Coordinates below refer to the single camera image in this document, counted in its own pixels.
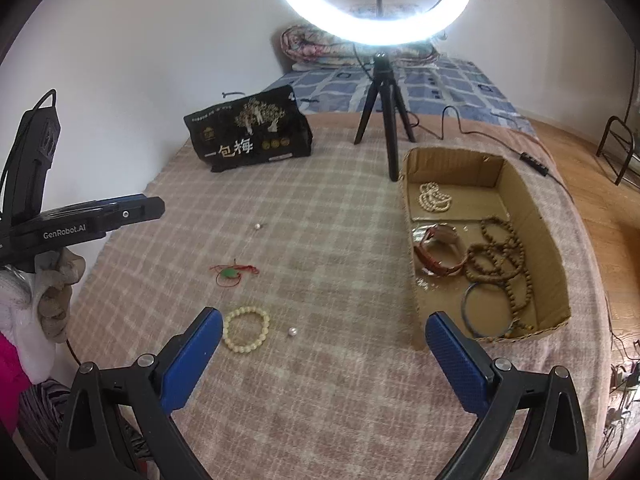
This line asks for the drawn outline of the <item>white gloved left hand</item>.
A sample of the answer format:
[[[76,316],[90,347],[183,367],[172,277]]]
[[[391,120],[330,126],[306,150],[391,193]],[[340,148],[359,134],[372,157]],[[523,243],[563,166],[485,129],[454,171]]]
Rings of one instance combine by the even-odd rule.
[[[1,269],[1,333],[33,384],[52,372],[56,346],[67,339],[73,286],[85,270],[85,259],[67,248],[38,255],[32,272]]]

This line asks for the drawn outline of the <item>pink sleeved left forearm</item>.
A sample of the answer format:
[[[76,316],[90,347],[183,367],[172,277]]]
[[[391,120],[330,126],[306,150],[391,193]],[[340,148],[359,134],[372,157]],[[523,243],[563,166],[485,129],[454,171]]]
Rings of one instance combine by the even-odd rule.
[[[10,436],[14,434],[18,422],[20,395],[31,385],[14,345],[0,335],[0,416]]]

